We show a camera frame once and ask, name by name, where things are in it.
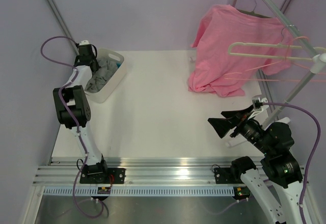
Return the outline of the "grey t shirt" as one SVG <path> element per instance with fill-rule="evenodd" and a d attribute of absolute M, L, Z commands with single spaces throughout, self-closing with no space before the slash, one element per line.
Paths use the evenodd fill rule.
<path fill-rule="evenodd" d="M 93 74 L 85 88 L 89 93 L 99 92 L 118 70 L 116 61 L 110 57 L 99 58 L 97 62 L 100 68 Z"/>

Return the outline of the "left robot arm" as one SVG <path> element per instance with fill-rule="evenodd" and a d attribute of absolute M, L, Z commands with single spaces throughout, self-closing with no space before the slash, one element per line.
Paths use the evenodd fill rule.
<path fill-rule="evenodd" d="M 77 43 L 76 47 L 78 55 L 72 75 L 63 87 L 53 90 L 53 99 L 59 123 L 74 135 L 85 157 L 79 167 L 79 182 L 100 184 L 109 180 L 109 170 L 90 130 L 91 109 L 85 94 L 88 81 L 99 69 L 97 49 L 87 40 Z"/>

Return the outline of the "cream hanger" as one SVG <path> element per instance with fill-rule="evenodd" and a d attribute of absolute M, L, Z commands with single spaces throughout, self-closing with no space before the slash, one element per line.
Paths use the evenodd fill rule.
<path fill-rule="evenodd" d="M 289 41 L 287 44 L 283 44 L 282 41 L 278 44 L 271 43 L 253 43 L 253 42 L 234 42 L 229 45 L 227 49 L 228 55 L 243 58 L 260 58 L 260 59 L 273 59 L 283 61 L 305 61 L 316 62 L 316 59 L 325 54 L 325 48 L 313 47 L 313 54 L 311 58 L 306 56 L 293 56 L 293 51 L 302 50 L 300 45 L 293 45 L 296 41 L 308 41 L 309 39 L 304 36 L 299 36 Z"/>

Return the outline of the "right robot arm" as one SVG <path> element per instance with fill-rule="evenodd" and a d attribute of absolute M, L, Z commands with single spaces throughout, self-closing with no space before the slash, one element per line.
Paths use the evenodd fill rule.
<path fill-rule="evenodd" d="M 254 196 L 269 223 L 312 223 L 304 196 L 307 173 L 290 152 L 294 145 L 288 124 L 273 122 L 266 129 L 254 118 L 268 108 L 268 102 L 256 102 L 243 110 L 223 111 L 222 118 L 209 118 L 208 123 L 220 138 L 230 130 L 231 138 L 238 135 L 250 142 L 264 157 L 261 165 L 268 181 L 278 194 L 276 199 L 261 179 L 253 160 L 244 156 L 235 159 L 229 167 L 212 168 L 217 184 L 242 183 Z"/>

